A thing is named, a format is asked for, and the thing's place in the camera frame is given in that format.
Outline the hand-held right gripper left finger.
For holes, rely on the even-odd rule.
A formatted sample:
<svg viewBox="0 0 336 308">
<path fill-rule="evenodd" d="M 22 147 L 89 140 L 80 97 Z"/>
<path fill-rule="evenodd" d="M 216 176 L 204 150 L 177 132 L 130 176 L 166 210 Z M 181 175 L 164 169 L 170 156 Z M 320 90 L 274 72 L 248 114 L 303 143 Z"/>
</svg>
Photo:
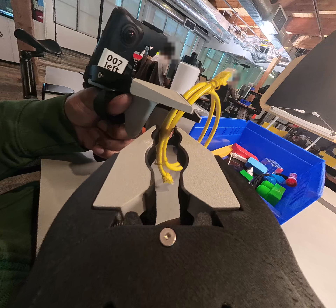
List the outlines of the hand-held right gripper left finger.
<svg viewBox="0 0 336 308">
<path fill-rule="evenodd" d="M 144 225 L 155 225 L 157 195 L 152 164 L 156 160 L 159 127 L 152 126 L 117 155 L 93 208 L 114 210 L 113 225 L 123 225 L 136 213 Z"/>
</svg>

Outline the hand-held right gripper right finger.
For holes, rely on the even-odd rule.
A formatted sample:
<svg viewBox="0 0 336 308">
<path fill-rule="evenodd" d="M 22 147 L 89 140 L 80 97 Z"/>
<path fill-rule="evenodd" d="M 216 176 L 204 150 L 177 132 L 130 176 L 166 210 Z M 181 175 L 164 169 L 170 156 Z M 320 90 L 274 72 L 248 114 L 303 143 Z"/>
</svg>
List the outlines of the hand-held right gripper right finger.
<svg viewBox="0 0 336 308">
<path fill-rule="evenodd" d="M 237 211 L 237 200 L 216 157 L 181 128 L 175 128 L 177 160 L 182 165 L 178 199 L 180 224 L 193 225 L 199 214 L 210 224 L 218 212 Z"/>
</svg>

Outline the blue plastic bin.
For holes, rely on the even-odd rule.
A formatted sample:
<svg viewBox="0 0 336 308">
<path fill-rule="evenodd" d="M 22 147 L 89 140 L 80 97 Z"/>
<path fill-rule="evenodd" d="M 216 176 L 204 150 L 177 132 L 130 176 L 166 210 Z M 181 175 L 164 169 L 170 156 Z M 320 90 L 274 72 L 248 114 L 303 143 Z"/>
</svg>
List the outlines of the blue plastic bin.
<svg viewBox="0 0 336 308">
<path fill-rule="evenodd" d="M 282 225 L 319 199 L 324 190 L 325 162 L 312 153 L 253 123 L 220 118 L 210 149 L 194 139 L 200 127 L 190 134 L 175 129 L 177 160 L 182 172 L 178 195 L 180 210 L 196 217 L 201 212 L 220 217 L 224 214 L 254 213 L 257 219 L 275 215 Z M 258 177 L 271 176 L 260 159 L 278 163 L 295 186 L 262 182 Z M 253 167 L 257 177 L 247 173 Z"/>
</svg>

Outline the person's left forearm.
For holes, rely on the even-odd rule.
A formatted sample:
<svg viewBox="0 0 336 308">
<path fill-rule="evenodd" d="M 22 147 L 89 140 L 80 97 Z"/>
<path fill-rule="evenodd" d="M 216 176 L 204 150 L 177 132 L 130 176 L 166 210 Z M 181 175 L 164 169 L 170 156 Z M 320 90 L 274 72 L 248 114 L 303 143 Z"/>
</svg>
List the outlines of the person's left forearm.
<svg viewBox="0 0 336 308">
<path fill-rule="evenodd" d="M 65 102 L 69 96 L 48 100 L 1 101 L 1 180 L 41 156 L 85 151 L 65 114 Z"/>
</svg>

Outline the person's left hand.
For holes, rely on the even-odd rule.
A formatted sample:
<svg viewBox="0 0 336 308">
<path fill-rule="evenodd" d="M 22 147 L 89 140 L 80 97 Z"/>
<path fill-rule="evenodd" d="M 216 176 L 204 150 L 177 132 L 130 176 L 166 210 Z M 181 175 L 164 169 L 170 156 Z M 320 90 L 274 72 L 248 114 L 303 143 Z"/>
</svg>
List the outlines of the person's left hand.
<svg viewBox="0 0 336 308">
<path fill-rule="evenodd" d="M 78 143 L 99 158 L 109 159 L 133 142 L 133 138 L 127 135 L 124 125 L 111 124 L 95 113 L 93 103 L 98 93 L 94 87 L 76 92 L 66 99 L 64 110 Z"/>
</svg>

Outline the brown jacket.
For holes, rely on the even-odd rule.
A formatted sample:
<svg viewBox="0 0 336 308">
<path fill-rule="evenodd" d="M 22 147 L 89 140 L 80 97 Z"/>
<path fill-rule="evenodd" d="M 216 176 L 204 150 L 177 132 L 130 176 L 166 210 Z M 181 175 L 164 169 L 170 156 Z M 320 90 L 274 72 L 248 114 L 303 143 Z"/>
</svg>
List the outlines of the brown jacket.
<svg viewBox="0 0 336 308">
<path fill-rule="evenodd" d="M 156 85 L 161 85 L 159 80 L 158 62 L 143 56 L 138 62 L 133 76 L 135 79 L 140 79 Z"/>
</svg>

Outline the yellow block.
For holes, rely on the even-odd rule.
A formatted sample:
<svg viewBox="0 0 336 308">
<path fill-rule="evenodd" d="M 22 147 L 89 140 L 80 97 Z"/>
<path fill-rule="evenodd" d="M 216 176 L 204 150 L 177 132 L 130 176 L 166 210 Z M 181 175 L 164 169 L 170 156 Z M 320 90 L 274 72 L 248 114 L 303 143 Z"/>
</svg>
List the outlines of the yellow block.
<svg viewBox="0 0 336 308">
<path fill-rule="evenodd" d="M 218 149 L 215 149 L 212 152 L 213 155 L 217 155 L 220 156 L 221 158 L 226 157 L 228 155 L 230 155 L 230 153 L 232 152 L 232 145 L 227 145 Z"/>
</svg>

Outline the light blue block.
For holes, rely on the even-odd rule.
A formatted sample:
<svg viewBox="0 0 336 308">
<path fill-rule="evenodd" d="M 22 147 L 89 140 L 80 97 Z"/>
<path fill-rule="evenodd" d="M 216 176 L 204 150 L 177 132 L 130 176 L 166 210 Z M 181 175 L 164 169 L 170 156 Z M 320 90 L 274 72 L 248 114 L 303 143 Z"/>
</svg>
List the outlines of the light blue block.
<svg viewBox="0 0 336 308">
<path fill-rule="evenodd" d="M 245 163 L 246 168 L 253 168 L 253 173 L 255 175 L 262 175 L 267 173 L 267 167 L 259 162 L 257 159 L 250 157 L 246 163 Z"/>
</svg>

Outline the clear plastic cube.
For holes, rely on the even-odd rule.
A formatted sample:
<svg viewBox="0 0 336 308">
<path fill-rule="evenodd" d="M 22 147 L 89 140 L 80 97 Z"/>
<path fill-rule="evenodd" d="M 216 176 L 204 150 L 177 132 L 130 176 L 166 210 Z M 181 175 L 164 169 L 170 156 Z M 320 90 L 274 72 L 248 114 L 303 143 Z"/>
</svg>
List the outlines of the clear plastic cube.
<svg viewBox="0 0 336 308">
<path fill-rule="evenodd" d="M 284 170 L 280 164 L 269 158 L 264 158 L 261 163 L 267 168 L 269 174 L 280 174 Z"/>
</svg>

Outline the yellow bin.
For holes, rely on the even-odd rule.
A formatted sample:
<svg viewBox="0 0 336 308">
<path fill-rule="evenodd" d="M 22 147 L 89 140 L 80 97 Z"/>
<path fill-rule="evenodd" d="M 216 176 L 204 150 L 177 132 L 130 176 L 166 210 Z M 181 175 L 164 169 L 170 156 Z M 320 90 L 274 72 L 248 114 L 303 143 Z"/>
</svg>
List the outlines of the yellow bin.
<svg viewBox="0 0 336 308">
<path fill-rule="evenodd" d="M 267 128 L 269 126 L 269 123 L 268 122 L 264 122 L 262 127 L 263 128 Z M 280 136 L 281 138 L 284 138 L 287 134 L 288 134 L 288 131 L 285 131 L 285 130 L 280 130 L 280 129 L 277 129 L 273 126 L 271 126 L 269 129 L 268 129 L 270 132 Z"/>
</svg>

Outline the white recycling cabinet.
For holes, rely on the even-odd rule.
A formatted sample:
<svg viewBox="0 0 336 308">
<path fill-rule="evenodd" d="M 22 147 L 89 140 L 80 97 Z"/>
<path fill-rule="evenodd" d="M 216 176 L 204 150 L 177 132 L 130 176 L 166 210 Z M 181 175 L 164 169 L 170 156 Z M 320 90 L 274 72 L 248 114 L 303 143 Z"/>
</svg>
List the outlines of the white recycling cabinet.
<svg viewBox="0 0 336 308">
<path fill-rule="evenodd" d="M 0 59 L 19 63 L 19 50 L 14 36 L 15 23 L 13 19 L 0 16 Z"/>
</svg>

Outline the white board stand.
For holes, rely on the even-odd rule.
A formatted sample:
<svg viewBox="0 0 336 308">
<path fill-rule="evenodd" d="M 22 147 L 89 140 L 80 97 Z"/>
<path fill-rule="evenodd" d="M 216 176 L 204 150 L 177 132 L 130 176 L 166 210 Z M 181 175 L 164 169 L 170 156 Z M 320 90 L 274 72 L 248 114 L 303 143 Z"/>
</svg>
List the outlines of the white board stand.
<svg viewBox="0 0 336 308">
<path fill-rule="evenodd" d="M 295 125 L 303 128 L 313 134 L 318 135 L 317 139 L 313 141 L 307 148 L 305 149 L 308 151 L 311 149 L 321 138 L 327 139 L 333 143 L 336 143 L 336 132 L 335 130 L 317 113 L 317 112 L 305 112 L 304 110 L 300 109 L 292 109 L 292 108 L 283 108 L 283 107 L 275 107 L 269 106 L 263 108 L 265 111 L 275 115 L 275 118 L 272 122 L 267 126 L 266 129 L 269 129 L 275 121 L 279 118 L 287 120 L 289 122 L 294 123 Z M 308 114 L 308 116 L 312 115 L 318 119 L 318 121 L 308 121 L 304 119 L 302 116 L 296 116 L 292 114 L 296 112 L 298 114 Z"/>
</svg>

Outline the person's green sweater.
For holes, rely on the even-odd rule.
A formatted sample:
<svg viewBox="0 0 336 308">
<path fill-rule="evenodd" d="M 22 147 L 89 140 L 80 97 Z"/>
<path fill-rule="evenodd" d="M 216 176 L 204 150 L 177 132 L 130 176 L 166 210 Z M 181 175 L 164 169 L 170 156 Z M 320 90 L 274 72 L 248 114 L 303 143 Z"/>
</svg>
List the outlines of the person's green sweater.
<svg viewBox="0 0 336 308">
<path fill-rule="evenodd" d="M 35 252 L 39 182 L 0 197 L 0 307 L 7 307 L 25 282 Z"/>
</svg>

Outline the small white corded device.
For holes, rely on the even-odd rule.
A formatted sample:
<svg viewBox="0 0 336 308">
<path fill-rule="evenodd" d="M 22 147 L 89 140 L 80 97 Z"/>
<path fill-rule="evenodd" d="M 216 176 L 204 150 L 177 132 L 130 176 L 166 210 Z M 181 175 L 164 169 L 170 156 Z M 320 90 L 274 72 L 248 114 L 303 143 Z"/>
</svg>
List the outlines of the small white corded device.
<svg viewBox="0 0 336 308">
<path fill-rule="evenodd" d="M 229 165 L 243 167 L 246 164 L 246 162 L 247 162 L 247 159 L 238 155 L 237 153 L 232 152 L 229 154 L 229 160 L 228 160 Z"/>
</svg>

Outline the wooden post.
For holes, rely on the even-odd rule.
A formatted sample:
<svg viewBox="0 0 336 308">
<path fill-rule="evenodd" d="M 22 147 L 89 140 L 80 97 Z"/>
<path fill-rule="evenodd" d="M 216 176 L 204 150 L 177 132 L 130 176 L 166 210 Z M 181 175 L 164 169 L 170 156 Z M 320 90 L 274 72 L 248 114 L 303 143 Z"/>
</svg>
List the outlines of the wooden post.
<svg viewBox="0 0 336 308">
<path fill-rule="evenodd" d="M 33 37 L 35 36 L 32 17 L 31 0 L 11 0 L 16 29 L 24 29 Z"/>
</svg>

